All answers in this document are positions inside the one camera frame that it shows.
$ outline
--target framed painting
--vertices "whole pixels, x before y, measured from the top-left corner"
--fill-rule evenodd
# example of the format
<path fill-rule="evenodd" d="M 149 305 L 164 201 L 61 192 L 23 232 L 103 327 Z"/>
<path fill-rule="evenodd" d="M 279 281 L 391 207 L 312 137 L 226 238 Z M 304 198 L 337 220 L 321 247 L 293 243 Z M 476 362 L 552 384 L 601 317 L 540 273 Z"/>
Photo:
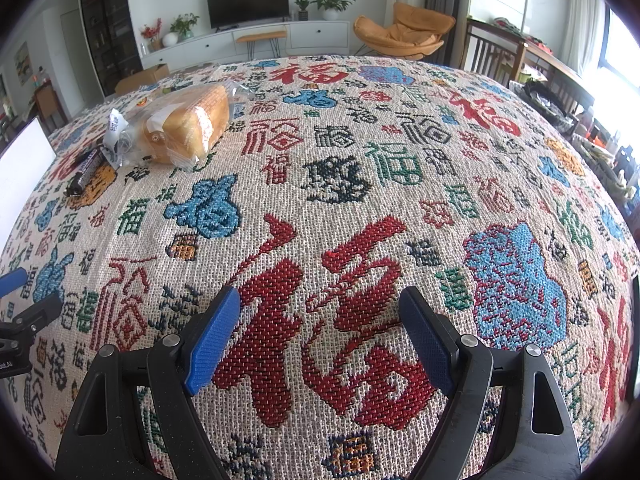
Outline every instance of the framed painting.
<path fill-rule="evenodd" d="M 20 84 L 24 85 L 28 79 L 33 75 L 31 69 L 31 59 L 29 58 L 29 50 L 27 49 L 27 42 L 25 41 L 18 52 L 15 53 L 15 70 L 18 73 L 18 79 Z"/>

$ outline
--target blue gripper pad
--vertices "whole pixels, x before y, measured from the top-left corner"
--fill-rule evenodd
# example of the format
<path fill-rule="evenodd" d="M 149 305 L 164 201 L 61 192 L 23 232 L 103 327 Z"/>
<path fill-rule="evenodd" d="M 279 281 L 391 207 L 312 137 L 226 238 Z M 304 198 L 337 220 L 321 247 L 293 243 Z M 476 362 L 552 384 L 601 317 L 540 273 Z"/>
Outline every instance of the blue gripper pad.
<path fill-rule="evenodd" d="M 224 286 L 213 299 L 196 330 L 202 331 L 193 345 L 182 347 L 187 375 L 184 386 L 193 397 L 211 382 L 226 342 L 240 317 L 240 294 L 232 286 Z"/>
<path fill-rule="evenodd" d="M 22 267 L 0 276 L 0 298 L 27 283 L 27 277 L 27 271 Z"/>
<path fill-rule="evenodd" d="M 452 368 L 458 360 L 458 346 L 414 286 L 400 293 L 400 319 L 409 334 L 429 382 L 451 397 L 456 384 Z"/>

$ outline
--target bottle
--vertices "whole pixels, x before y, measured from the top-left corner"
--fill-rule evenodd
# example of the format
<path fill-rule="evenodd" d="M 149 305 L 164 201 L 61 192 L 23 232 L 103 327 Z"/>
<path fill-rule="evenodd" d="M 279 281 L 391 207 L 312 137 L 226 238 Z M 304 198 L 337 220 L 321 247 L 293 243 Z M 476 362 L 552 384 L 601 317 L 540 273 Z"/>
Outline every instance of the bottle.
<path fill-rule="evenodd" d="M 609 142 L 607 142 L 605 149 L 609 153 L 616 153 L 616 150 L 618 149 L 619 140 L 620 140 L 620 130 L 616 130 L 616 134 L 612 137 L 609 137 Z"/>
<path fill-rule="evenodd" d="M 44 70 L 43 67 L 40 67 L 40 69 L 38 70 L 38 86 L 44 85 L 50 81 L 51 79 L 47 71 Z"/>
<path fill-rule="evenodd" d="M 593 116 L 593 106 L 587 108 L 587 110 L 580 115 L 580 124 L 584 124 L 584 127 L 587 128 L 588 132 L 593 128 Z"/>
<path fill-rule="evenodd" d="M 587 128 L 585 128 L 584 124 L 582 123 L 578 123 L 575 125 L 574 133 L 584 138 L 587 138 L 588 136 Z"/>

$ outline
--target window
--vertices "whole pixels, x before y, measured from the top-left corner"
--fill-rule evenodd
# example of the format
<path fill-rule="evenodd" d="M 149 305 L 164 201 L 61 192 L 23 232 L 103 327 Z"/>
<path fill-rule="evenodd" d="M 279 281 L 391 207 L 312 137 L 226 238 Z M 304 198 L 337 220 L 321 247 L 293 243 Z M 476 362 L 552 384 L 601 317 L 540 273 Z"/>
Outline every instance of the window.
<path fill-rule="evenodd" d="M 640 109 L 640 46 L 607 6 L 598 71 L 589 81 L 595 117 L 620 144 L 640 151 L 640 131 L 634 117 Z"/>
<path fill-rule="evenodd" d="M 607 6 L 599 67 L 604 67 L 640 92 L 640 46 Z"/>

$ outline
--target clamp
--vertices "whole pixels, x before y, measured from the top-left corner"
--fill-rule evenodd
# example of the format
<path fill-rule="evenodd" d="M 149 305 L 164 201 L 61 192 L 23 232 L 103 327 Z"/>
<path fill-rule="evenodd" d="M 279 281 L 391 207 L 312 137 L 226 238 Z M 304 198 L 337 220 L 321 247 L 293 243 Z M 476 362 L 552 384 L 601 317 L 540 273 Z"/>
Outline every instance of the clamp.
<path fill-rule="evenodd" d="M 19 267 L 0 276 L 0 298 L 23 286 L 27 271 Z M 62 301 L 56 292 L 32 304 L 14 317 L 11 323 L 0 322 L 0 379 L 25 374 L 33 365 L 29 352 L 36 334 L 56 319 L 62 311 Z"/>
<path fill-rule="evenodd" d="M 460 335 L 414 286 L 399 310 L 433 386 L 449 398 L 409 474 L 411 480 L 458 480 L 474 444 L 490 386 L 502 386 L 482 480 L 574 480 L 580 457 L 571 420 L 542 350 L 488 348 Z M 100 348 L 82 382 L 58 450 L 63 480 L 158 480 L 140 415 L 137 386 L 149 386 L 166 451 L 178 480 L 228 480 L 191 402 L 208 384 L 239 319 L 238 291 L 225 286 L 182 332 L 151 348 Z"/>

